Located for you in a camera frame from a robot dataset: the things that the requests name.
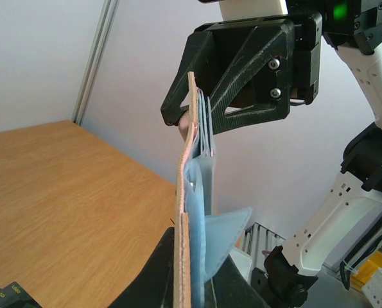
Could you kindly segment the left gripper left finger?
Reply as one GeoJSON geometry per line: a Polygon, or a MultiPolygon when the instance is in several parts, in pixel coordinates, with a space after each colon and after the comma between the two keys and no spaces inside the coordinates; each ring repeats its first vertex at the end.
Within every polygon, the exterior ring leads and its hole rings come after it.
{"type": "Polygon", "coordinates": [[[138,276],[110,307],[173,306],[174,231],[166,229],[138,276]]]}

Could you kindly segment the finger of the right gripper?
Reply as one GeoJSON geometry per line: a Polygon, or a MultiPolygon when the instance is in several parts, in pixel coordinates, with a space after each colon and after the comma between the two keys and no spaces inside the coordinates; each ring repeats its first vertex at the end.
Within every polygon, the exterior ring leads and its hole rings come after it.
{"type": "Polygon", "coordinates": [[[193,73],[196,84],[203,90],[213,89],[215,79],[215,45],[210,31],[197,31],[188,36],[177,74],[161,105],[166,125],[178,125],[186,107],[181,104],[189,92],[188,74],[193,73]]]}

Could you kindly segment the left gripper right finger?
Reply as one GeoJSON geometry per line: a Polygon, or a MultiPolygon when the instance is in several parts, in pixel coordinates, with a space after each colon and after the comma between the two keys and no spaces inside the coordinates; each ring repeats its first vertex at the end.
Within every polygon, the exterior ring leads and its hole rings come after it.
{"type": "Polygon", "coordinates": [[[205,307],[265,308],[268,304],[243,278],[228,256],[215,276],[205,283],[205,307]]]}

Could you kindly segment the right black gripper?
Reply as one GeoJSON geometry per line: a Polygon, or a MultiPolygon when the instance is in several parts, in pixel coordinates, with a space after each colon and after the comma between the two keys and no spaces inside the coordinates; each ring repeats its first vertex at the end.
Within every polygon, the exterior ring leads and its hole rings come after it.
{"type": "Polygon", "coordinates": [[[212,22],[206,94],[215,134],[286,118],[290,105],[318,94],[320,28],[316,12],[212,22]]]}

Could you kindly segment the pink leather card holder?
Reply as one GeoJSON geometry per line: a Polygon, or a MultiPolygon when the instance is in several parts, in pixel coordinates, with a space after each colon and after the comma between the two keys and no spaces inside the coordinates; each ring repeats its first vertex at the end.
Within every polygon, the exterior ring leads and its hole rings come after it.
{"type": "Polygon", "coordinates": [[[205,283],[234,249],[251,208],[217,214],[214,206],[216,145],[210,99],[188,74],[189,110],[176,187],[173,305],[204,307],[205,283]]]}

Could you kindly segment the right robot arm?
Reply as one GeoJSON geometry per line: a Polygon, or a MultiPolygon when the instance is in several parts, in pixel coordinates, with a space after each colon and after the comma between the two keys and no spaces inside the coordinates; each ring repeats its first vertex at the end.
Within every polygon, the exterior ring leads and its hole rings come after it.
{"type": "Polygon", "coordinates": [[[382,1],[220,1],[187,38],[161,105],[185,146],[177,169],[174,304],[205,307],[250,209],[213,214],[214,135],[278,121],[318,94],[320,43],[351,70],[375,120],[346,147],[324,204],[265,259],[261,305],[300,307],[334,247],[382,204],[382,1]]]}

